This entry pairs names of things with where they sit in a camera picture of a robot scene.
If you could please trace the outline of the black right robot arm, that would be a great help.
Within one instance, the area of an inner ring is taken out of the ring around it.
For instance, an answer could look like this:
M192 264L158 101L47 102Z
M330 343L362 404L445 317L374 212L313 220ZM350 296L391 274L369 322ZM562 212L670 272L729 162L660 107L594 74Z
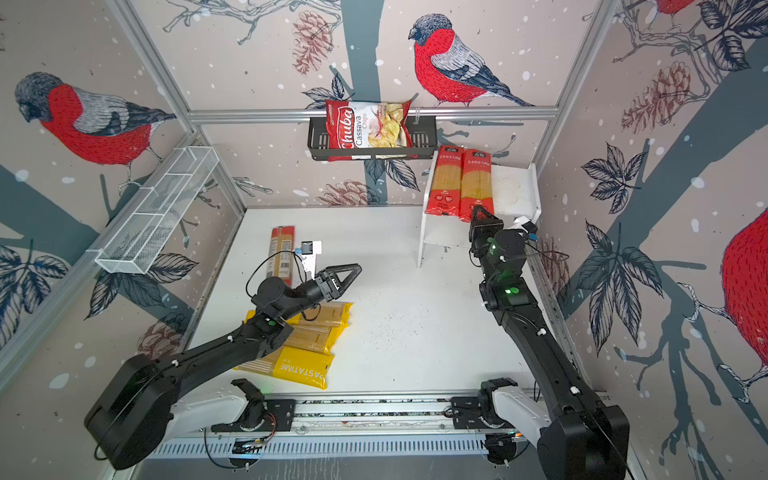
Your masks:
M522 270L535 225L513 228L485 207L473 208L469 253L483 273L484 306L514 341L544 400L538 404L511 381L481 386L485 418L509 423L536 449L549 479L624 479L630 423L622 409L608 406L585 382L554 338Z

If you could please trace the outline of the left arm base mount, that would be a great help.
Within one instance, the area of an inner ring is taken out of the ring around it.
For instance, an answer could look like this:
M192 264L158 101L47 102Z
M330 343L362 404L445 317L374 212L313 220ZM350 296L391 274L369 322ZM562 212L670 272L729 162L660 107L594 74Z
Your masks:
M259 404L250 402L236 420L215 424L211 431L238 434L258 432L263 435L288 432L292 428L296 405L293 399L266 399Z

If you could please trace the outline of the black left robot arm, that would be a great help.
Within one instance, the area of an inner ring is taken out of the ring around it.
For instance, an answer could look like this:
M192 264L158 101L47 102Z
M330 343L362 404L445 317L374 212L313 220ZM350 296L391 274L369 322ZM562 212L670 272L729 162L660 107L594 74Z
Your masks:
M94 458L117 470L142 461L161 444L178 400L223 372L282 347L293 330L289 319L339 299L361 272L358 263L329 266L296 288L269 277L251 297L255 316L232 332L165 360L144 354L129 358L84 419L96 441Z

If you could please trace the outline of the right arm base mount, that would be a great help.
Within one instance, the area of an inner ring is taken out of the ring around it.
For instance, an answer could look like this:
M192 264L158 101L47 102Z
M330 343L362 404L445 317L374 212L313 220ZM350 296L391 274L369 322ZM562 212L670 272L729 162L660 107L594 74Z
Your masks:
M503 430L530 426L538 412L537 406L519 395L502 392L490 396L453 397L442 415L451 420L455 429Z

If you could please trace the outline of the red spaghetti bag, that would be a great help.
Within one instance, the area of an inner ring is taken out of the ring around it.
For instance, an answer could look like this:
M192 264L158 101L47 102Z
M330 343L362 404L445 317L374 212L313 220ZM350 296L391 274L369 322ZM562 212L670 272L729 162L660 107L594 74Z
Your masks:
M459 207L462 221L471 221L475 206L482 206L490 214L494 213L491 166L489 153L475 149L464 151Z
M278 226L272 229L267 259L267 277L279 277L292 285L294 268L294 226Z
M426 205L427 214L459 215L463 153L461 147L440 147Z

